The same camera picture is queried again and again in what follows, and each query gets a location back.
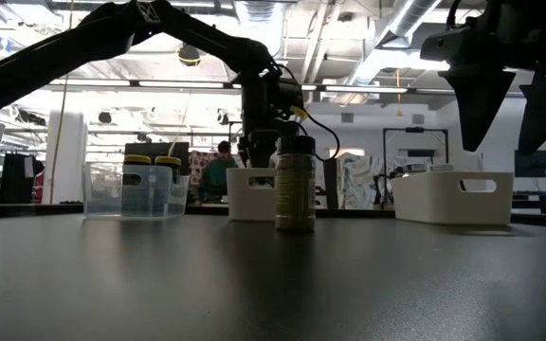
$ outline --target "yellow lid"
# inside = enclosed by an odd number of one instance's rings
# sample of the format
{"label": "yellow lid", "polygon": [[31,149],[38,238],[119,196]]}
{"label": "yellow lid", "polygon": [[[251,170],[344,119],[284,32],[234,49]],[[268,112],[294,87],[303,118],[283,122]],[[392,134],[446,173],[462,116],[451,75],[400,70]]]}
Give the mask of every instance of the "yellow lid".
{"label": "yellow lid", "polygon": [[151,165],[151,157],[145,155],[125,155],[123,162],[140,162]]}
{"label": "yellow lid", "polygon": [[170,163],[180,166],[182,164],[182,161],[178,157],[173,156],[158,156],[155,158],[155,163]]}

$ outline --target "ceiling light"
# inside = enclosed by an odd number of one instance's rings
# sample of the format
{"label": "ceiling light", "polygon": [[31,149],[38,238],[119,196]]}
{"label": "ceiling light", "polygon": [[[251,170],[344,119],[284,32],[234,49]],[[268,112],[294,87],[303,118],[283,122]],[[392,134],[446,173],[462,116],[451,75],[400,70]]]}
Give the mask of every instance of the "ceiling light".
{"label": "ceiling light", "polygon": [[189,7],[208,8],[208,9],[214,8],[214,3],[191,2],[191,3],[187,4],[187,3],[174,2],[174,1],[172,1],[172,2],[170,3],[170,5],[172,5],[172,6],[174,6],[174,7],[185,7],[185,6],[189,6]]}
{"label": "ceiling light", "polygon": [[[64,85],[64,80],[51,81],[52,85]],[[104,86],[130,86],[130,82],[121,80],[68,80],[68,85],[104,85]]]}
{"label": "ceiling light", "polygon": [[194,89],[222,89],[221,82],[206,81],[141,81],[140,86],[171,87],[171,88],[194,88]]}
{"label": "ceiling light", "polygon": [[371,94],[405,94],[408,89],[379,86],[334,86],[327,85],[326,91],[346,93],[371,93]]}
{"label": "ceiling light", "polygon": [[[53,0],[54,2],[70,3],[71,0]],[[106,0],[75,0],[75,3],[81,4],[104,4],[108,1]],[[123,4],[123,1],[114,1],[116,4]]]}
{"label": "ceiling light", "polygon": [[417,95],[454,95],[452,89],[416,89]]}

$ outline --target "bin handle cutout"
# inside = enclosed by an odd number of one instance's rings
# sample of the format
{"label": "bin handle cutout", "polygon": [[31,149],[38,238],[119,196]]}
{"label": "bin handle cutout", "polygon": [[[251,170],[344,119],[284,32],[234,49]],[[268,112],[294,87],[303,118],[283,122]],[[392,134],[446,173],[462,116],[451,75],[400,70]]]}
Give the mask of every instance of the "bin handle cutout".
{"label": "bin handle cutout", "polygon": [[463,179],[458,186],[463,193],[494,193],[498,189],[496,181],[492,179]]}
{"label": "bin handle cutout", "polygon": [[274,189],[275,176],[250,176],[247,179],[247,186],[250,189]]}
{"label": "bin handle cutout", "polygon": [[142,184],[142,176],[138,173],[123,173],[121,184],[123,186],[139,186]]}

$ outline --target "black table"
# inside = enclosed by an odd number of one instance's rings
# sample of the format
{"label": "black table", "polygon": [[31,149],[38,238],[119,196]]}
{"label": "black table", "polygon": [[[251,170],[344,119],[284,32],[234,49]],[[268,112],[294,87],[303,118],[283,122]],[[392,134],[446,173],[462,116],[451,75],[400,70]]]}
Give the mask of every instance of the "black table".
{"label": "black table", "polygon": [[546,340],[546,227],[0,219],[0,340]]}

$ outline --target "person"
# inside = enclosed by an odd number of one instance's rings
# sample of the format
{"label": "person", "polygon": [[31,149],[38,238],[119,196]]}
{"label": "person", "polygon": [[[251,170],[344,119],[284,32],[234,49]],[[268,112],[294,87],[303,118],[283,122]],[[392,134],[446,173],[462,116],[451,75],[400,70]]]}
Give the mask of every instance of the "person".
{"label": "person", "polygon": [[204,201],[219,200],[227,195],[227,169],[238,168],[227,141],[218,144],[218,156],[204,168],[200,196]]}

